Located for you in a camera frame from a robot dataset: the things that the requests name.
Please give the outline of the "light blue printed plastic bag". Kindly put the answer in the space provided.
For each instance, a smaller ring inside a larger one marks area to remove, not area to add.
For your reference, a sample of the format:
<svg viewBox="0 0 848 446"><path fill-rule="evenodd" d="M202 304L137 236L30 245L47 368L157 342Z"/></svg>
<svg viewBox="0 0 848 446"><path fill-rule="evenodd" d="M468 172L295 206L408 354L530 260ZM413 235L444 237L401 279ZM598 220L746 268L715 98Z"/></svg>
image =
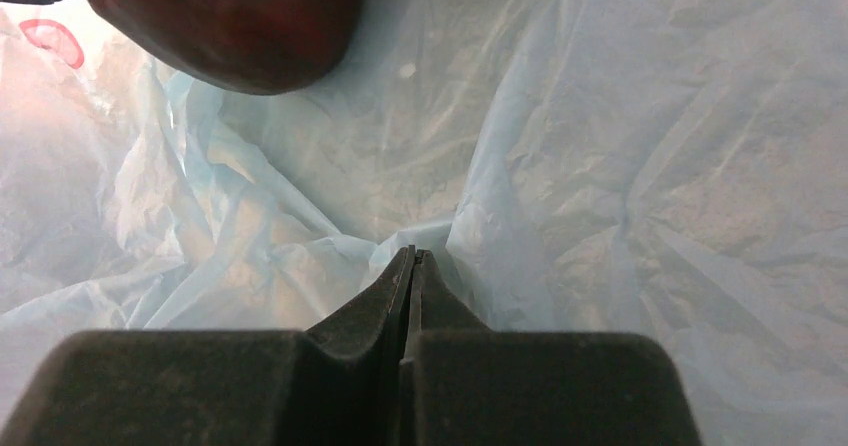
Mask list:
<svg viewBox="0 0 848 446"><path fill-rule="evenodd" d="M708 445L847 441L847 0L367 0L281 96L1 0L1 412L83 329L305 328L433 251L670 353Z"/></svg>

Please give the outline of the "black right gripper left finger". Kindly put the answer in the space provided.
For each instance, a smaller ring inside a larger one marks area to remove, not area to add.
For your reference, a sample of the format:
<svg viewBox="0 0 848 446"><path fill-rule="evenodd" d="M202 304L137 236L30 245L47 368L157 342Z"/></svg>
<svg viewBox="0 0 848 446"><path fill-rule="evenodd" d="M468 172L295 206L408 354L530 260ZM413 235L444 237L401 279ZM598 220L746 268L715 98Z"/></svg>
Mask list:
<svg viewBox="0 0 848 446"><path fill-rule="evenodd" d="M416 250L304 330L83 331L55 347L5 445L392 445Z"/></svg>

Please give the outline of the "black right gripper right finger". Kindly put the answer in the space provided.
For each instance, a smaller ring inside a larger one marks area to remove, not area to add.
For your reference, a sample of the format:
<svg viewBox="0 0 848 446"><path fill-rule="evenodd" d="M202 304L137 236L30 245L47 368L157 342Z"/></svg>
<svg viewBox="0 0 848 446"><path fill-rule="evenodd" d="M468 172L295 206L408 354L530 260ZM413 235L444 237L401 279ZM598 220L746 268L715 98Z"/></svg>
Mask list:
<svg viewBox="0 0 848 446"><path fill-rule="evenodd" d="M500 332L419 251L399 364L402 445L698 445L678 371L622 332Z"/></svg>

